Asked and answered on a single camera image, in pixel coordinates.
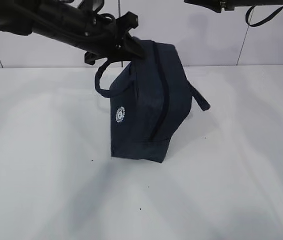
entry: navy blue bag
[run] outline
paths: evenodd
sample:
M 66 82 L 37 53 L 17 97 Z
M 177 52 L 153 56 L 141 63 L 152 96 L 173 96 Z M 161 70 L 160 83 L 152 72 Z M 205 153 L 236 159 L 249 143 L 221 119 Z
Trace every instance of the navy blue bag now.
M 110 98 L 113 157 L 162 163 L 174 132 L 190 113 L 192 97 L 203 111 L 211 106 L 188 82 L 171 44 L 140 40 L 145 59 L 133 59 L 111 84 L 100 79 L 112 63 L 106 61 L 95 76 L 95 89 Z

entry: bag strap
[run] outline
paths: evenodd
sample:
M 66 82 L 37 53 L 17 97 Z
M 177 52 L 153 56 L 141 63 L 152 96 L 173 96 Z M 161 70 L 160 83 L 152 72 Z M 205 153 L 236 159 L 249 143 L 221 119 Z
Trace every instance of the bag strap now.
M 261 20 L 257 23 L 254 23 L 254 24 L 250 24 L 250 15 L 253 11 L 253 9 L 255 8 L 256 6 L 252 6 L 251 8 L 248 9 L 247 13 L 246 13 L 246 23 L 248 24 L 248 26 L 250 27 L 259 27 L 267 22 L 269 22 L 270 20 L 272 20 L 277 14 L 279 14 L 282 10 L 283 10 L 283 6 L 281 6 L 280 8 L 278 8 L 276 11 L 274 11 L 271 15 L 269 15 L 268 17 L 266 17 L 264 20 Z
M 193 85 L 189 81 L 188 86 L 193 98 L 198 103 L 200 109 L 203 111 L 209 110 L 211 108 L 211 105 L 208 103 L 208 101 L 201 95 L 201 93 L 196 88 L 193 87 Z
M 95 90 L 97 93 L 102 95 L 104 98 L 113 98 L 118 95 L 120 95 L 122 92 L 124 92 L 132 83 L 128 82 L 127 85 L 121 89 L 115 89 L 115 90 L 108 90 L 108 89 L 102 89 L 101 88 L 101 78 L 103 76 L 103 73 L 108 68 L 108 66 L 112 63 L 116 63 L 118 61 L 110 60 L 108 59 L 103 65 L 101 65 L 98 68 L 98 71 L 95 75 Z

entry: white floor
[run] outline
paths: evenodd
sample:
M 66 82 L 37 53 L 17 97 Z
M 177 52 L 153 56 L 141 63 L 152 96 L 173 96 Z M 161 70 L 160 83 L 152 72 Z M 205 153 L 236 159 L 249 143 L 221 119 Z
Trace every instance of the white floor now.
M 283 66 L 186 68 L 163 164 L 110 157 L 95 71 L 0 69 L 0 240 L 283 240 Z

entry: logo patch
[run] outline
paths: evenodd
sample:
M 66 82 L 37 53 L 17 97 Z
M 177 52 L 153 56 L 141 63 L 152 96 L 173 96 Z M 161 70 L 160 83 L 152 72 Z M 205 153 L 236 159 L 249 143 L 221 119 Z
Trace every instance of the logo patch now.
M 120 108 L 117 109 L 116 113 L 116 122 L 121 123 L 125 118 L 125 108 L 121 106 Z

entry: black cable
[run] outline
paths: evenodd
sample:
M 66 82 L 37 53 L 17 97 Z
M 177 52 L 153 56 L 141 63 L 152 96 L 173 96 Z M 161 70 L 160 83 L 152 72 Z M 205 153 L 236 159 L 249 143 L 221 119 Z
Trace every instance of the black cable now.
M 59 26 L 56 26 L 55 24 L 47 21 L 46 19 L 42 18 L 41 16 L 38 16 L 37 14 L 33 13 L 32 11 L 30 11 L 30 10 L 20 6 L 20 5 L 15 4 L 13 6 L 13 8 L 18 13 L 24 15 L 25 17 L 30 18 L 30 19 L 34 20 L 35 22 L 37 22 L 37 23 L 39 23 L 39 24 L 41 24 L 45 27 L 48 27 L 49 29 L 56 31 L 56 32 L 68 37 L 68 38 L 71 38 L 74 41 L 96 42 L 96 41 L 102 40 L 102 39 L 104 39 L 108 36 L 107 33 L 102 33 L 102 34 L 95 35 L 95 36 L 81 36 L 81 35 L 66 31 Z

